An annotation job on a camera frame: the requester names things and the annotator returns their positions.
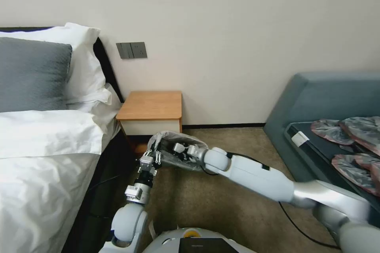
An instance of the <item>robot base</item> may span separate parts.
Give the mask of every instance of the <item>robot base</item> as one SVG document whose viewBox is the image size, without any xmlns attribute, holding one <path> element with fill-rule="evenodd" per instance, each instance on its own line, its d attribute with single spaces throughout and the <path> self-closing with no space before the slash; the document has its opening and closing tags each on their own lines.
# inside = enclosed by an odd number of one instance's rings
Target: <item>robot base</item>
<svg viewBox="0 0 380 253">
<path fill-rule="evenodd" d="M 190 242 L 195 241 L 196 244 L 183 242 L 181 241 L 182 238 L 185 238 L 186 241 Z M 228 249 L 230 249 L 231 252 L 235 252 L 233 250 L 235 249 L 239 253 L 255 253 L 254 251 L 236 243 L 232 239 L 227 239 L 218 232 L 202 228 L 179 228 L 176 230 L 163 232 L 156 239 L 154 239 L 151 244 L 149 244 L 143 253 L 177 253 L 181 252 L 179 249 L 180 246 L 221 246 L 219 250 L 221 252 L 230 252 Z"/>
</svg>

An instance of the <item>white duvet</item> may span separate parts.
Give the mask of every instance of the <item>white duvet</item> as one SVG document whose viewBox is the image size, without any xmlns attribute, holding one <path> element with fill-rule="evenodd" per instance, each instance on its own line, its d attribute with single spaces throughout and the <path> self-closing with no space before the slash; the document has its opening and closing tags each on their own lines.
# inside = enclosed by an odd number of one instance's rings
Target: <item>white duvet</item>
<svg viewBox="0 0 380 253">
<path fill-rule="evenodd" d="M 62 225 L 80 207 L 105 132 L 76 110 L 0 113 L 1 253 L 61 250 L 53 240 L 67 237 Z"/>
</svg>

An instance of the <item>orange sticker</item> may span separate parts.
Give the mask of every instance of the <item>orange sticker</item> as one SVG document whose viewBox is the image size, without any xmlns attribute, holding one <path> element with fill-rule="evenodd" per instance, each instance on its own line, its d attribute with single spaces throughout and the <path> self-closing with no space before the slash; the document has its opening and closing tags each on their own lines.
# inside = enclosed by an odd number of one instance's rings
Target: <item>orange sticker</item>
<svg viewBox="0 0 380 253">
<path fill-rule="evenodd" d="M 186 237 L 201 237 L 201 234 L 198 231 L 195 231 L 194 229 L 186 230 L 183 234 L 183 238 Z"/>
</svg>

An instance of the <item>gray pillow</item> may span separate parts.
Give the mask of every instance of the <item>gray pillow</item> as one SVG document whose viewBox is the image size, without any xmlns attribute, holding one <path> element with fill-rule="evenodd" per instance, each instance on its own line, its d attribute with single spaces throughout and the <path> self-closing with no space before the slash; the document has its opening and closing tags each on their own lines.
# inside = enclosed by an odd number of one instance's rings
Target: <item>gray pillow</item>
<svg viewBox="0 0 380 253">
<path fill-rule="evenodd" d="M 0 38 L 0 112 L 65 110 L 69 44 Z"/>
</svg>

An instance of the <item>nightstand drawer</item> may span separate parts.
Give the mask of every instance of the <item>nightstand drawer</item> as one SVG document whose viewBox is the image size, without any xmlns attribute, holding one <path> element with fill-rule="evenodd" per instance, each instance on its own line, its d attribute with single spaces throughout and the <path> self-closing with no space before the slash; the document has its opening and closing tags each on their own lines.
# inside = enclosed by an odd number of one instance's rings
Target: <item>nightstand drawer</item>
<svg viewBox="0 0 380 253">
<path fill-rule="evenodd" d="M 120 121 L 126 135 L 153 135 L 162 130 L 181 132 L 180 120 Z"/>
</svg>

